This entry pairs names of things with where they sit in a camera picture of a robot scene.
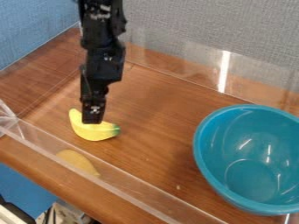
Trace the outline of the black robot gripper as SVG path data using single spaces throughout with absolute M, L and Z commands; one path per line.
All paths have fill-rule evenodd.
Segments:
M 127 50 L 119 40 L 112 40 L 107 45 L 90 45 L 81 40 L 80 44 L 87 51 L 86 63 L 80 68 L 81 122 L 100 124 L 106 113 L 108 85 L 122 81 Z

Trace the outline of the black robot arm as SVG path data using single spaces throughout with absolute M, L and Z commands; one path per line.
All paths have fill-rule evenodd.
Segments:
M 87 51 L 80 67 L 81 122 L 100 124 L 108 85 L 122 81 L 127 49 L 123 0 L 79 0 L 80 45 Z

